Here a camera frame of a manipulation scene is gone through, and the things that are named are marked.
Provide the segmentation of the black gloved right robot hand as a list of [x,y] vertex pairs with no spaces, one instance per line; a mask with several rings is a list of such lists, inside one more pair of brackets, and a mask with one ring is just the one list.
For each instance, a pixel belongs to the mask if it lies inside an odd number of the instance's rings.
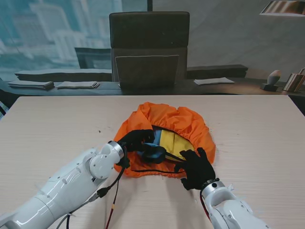
[[185,171],[186,178],[182,178],[181,183],[186,190],[203,190],[208,184],[219,181],[205,150],[199,147],[197,152],[192,150],[181,151],[180,155],[185,160],[177,163],[174,167],[175,172],[178,172],[180,169]]

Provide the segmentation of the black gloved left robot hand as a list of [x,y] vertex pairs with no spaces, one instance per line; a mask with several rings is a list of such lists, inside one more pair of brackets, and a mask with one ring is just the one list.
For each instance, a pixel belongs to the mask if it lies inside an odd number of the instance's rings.
[[127,152],[143,152],[149,147],[146,143],[153,143],[154,139],[153,130],[140,129],[127,133],[117,143]]

